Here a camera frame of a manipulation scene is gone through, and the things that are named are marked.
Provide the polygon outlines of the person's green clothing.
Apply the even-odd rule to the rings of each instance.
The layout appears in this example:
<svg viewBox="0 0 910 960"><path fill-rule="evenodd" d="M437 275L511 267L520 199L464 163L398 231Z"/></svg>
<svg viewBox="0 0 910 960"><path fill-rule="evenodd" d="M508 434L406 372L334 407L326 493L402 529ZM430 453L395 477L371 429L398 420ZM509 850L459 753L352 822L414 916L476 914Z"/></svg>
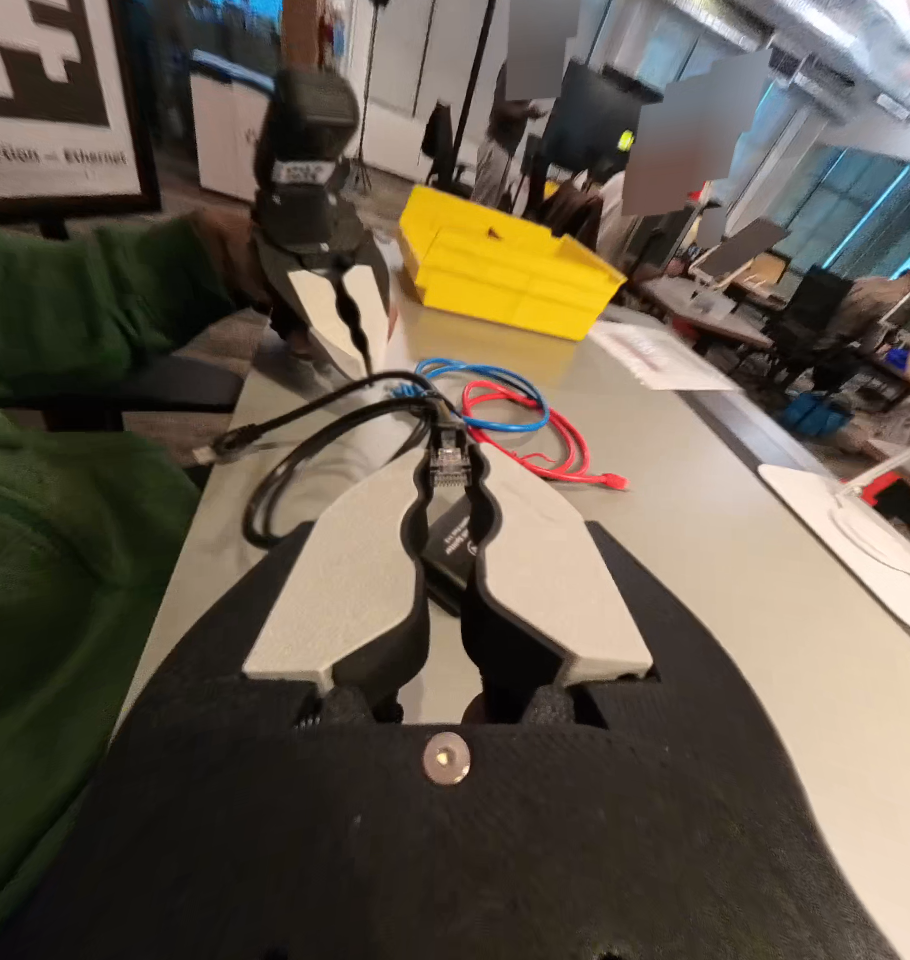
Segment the person's green clothing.
<svg viewBox="0 0 910 960"><path fill-rule="evenodd" d="M0 411L0 929L73 826L199 497L146 438Z"/></svg>

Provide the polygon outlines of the yellow plastic bin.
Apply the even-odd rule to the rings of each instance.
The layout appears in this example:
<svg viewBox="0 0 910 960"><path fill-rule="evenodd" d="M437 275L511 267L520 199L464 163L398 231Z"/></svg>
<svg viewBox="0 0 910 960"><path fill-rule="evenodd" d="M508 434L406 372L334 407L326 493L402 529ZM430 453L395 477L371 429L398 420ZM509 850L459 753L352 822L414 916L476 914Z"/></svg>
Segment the yellow plastic bin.
<svg viewBox="0 0 910 960"><path fill-rule="evenodd" d="M626 282L568 235L426 185L409 194L398 245L423 306L570 342Z"/></svg>

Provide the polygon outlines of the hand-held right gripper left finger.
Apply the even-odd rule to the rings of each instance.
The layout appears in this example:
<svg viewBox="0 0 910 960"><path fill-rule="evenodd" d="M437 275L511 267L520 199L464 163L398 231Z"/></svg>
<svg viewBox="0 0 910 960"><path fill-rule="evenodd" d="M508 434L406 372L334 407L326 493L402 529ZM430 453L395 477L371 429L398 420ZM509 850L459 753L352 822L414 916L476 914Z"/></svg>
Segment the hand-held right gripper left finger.
<svg viewBox="0 0 910 960"><path fill-rule="evenodd" d="M398 692L421 671L427 464L425 450L410 450L324 510L245 659L246 678Z"/></svg>

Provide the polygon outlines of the white mat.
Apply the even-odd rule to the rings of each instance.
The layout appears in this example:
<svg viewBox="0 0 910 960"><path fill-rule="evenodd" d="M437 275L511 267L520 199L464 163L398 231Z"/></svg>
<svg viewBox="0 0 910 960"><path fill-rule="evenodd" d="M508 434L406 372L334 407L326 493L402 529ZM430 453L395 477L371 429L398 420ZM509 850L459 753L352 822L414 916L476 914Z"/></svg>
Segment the white mat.
<svg viewBox="0 0 910 960"><path fill-rule="evenodd" d="M903 626L910 630L910 540L836 479L761 464L762 482Z"/></svg>

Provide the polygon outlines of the black monitor screen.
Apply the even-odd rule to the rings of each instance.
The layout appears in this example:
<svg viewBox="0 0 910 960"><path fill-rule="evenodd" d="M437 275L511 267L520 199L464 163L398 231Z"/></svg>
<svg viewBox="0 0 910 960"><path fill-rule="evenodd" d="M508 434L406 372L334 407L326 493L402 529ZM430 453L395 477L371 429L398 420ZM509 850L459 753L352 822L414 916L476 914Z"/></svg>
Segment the black monitor screen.
<svg viewBox="0 0 910 960"><path fill-rule="evenodd" d="M623 173L641 111L663 91L611 66L596 70L572 58L541 135L538 155L571 174Z"/></svg>

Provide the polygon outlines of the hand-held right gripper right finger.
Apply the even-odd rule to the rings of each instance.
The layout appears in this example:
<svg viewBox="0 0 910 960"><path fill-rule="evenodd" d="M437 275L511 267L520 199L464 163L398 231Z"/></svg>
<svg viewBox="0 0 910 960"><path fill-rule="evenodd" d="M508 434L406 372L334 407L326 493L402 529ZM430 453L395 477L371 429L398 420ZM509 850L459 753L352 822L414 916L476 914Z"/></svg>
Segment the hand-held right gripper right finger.
<svg viewBox="0 0 910 960"><path fill-rule="evenodd" d="M501 689L644 677L653 654L581 513L490 446L470 450L474 566L461 639Z"/></svg>

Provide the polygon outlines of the printed paper sheet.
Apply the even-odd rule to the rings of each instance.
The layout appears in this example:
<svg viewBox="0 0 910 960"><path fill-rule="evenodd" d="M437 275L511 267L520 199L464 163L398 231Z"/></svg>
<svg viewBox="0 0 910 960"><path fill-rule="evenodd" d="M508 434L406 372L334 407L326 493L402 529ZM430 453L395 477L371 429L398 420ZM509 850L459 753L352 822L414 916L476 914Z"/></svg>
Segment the printed paper sheet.
<svg viewBox="0 0 910 960"><path fill-rule="evenodd" d="M651 391L742 392L735 381L660 325L649 328L599 320L588 331L586 339Z"/></svg>

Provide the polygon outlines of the white cabinet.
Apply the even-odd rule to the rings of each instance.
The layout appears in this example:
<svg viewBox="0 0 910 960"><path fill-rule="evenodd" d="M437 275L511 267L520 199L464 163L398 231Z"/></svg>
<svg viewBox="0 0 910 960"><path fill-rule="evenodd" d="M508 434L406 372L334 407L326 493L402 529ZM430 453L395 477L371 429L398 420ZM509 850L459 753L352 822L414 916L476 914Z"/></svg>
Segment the white cabinet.
<svg viewBox="0 0 910 960"><path fill-rule="evenodd" d="M257 141L274 91L271 77L201 49L190 55L199 186L251 203Z"/></svg>

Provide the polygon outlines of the brown work table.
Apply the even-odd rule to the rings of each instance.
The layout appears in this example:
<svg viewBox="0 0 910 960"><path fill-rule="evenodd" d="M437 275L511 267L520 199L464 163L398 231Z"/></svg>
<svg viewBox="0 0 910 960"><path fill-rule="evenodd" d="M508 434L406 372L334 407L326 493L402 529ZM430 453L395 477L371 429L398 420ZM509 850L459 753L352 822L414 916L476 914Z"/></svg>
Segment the brown work table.
<svg viewBox="0 0 910 960"><path fill-rule="evenodd" d="M637 293L701 356L722 343L762 353L774 346L769 336L737 314L737 306L729 297L704 284L664 275L640 283Z"/></svg>

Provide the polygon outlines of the person's left forearm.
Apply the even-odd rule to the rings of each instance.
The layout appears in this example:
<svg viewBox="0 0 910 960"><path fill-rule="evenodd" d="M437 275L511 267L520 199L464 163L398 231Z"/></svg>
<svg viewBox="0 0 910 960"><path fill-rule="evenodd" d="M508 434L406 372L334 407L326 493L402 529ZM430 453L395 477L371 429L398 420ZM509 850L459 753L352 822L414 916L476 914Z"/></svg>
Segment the person's left forearm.
<svg viewBox="0 0 910 960"><path fill-rule="evenodd" d="M195 224L0 229L0 401L109 387L237 311Z"/></svg>

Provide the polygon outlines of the black office chair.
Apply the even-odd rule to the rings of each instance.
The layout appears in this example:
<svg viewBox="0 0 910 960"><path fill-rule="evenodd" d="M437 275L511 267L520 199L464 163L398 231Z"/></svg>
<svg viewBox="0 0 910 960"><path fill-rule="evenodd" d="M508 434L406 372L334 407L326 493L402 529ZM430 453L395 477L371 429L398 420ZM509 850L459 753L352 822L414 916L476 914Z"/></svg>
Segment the black office chair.
<svg viewBox="0 0 910 960"><path fill-rule="evenodd" d="M768 325L767 335L772 341L768 380L802 370L802 362L809 359L854 285L854 280L823 267L808 269L787 304Z"/></svg>

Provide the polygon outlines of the black adapter box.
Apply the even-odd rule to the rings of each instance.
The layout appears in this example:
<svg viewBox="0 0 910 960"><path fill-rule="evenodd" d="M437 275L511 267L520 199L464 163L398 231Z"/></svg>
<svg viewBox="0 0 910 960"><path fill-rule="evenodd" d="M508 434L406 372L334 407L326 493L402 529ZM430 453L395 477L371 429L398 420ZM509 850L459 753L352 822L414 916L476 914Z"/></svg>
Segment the black adapter box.
<svg viewBox="0 0 910 960"><path fill-rule="evenodd" d="M421 554L428 594L454 618L489 590L486 549L495 525L495 502L482 493L461 497L429 525Z"/></svg>

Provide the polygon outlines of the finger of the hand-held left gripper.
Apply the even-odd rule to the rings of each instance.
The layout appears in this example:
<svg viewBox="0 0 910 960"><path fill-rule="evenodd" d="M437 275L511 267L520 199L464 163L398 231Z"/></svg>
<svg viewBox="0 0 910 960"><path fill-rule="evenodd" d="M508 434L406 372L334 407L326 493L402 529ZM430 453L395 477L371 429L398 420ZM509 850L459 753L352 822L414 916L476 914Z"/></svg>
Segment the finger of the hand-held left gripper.
<svg viewBox="0 0 910 960"><path fill-rule="evenodd" d="M346 295L342 316L350 342L366 362L384 362L390 340L390 317L382 301L374 270L352 266L341 277Z"/></svg>
<svg viewBox="0 0 910 960"><path fill-rule="evenodd" d="M345 272L330 279L317 271L288 270L287 281L325 357L345 377L365 378L373 373L374 362L363 360L351 342L343 316L348 305L342 289Z"/></svg>

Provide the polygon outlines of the wooden post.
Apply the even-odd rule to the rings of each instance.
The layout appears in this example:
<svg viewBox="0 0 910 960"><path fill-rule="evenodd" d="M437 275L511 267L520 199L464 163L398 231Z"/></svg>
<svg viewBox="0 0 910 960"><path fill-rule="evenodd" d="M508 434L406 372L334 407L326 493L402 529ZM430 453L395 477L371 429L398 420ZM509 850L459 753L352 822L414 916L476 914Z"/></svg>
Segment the wooden post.
<svg viewBox="0 0 910 960"><path fill-rule="evenodd" d="M325 1L281 2L282 66L322 70Z"/></svg>

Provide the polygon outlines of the person's left hand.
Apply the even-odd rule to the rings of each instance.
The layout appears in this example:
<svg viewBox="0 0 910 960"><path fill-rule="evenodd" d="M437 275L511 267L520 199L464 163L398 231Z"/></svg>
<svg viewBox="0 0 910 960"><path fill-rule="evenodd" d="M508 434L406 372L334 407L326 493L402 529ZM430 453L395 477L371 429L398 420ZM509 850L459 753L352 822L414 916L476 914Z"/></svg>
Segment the person's left hand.
<svg viewBox="0 0 910 960"><path fill-rule="evenodd" d="M251 213L204 207L189 219L233 304L269 315L272 294L258 259Z"/></svg>

